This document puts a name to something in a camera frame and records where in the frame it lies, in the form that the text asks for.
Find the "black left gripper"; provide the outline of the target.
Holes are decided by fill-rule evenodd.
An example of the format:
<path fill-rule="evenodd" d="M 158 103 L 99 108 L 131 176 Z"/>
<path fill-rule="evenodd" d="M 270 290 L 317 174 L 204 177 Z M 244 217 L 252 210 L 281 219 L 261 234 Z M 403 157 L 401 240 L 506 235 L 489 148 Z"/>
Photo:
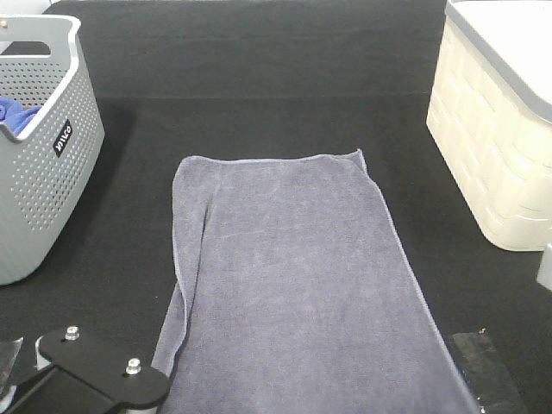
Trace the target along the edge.
<path fill-rule="evenodd" d="M 77 326 L 35 342 L 36 372 L 3 386 L 2 413 L 155 413 L 169 378 Z"/>

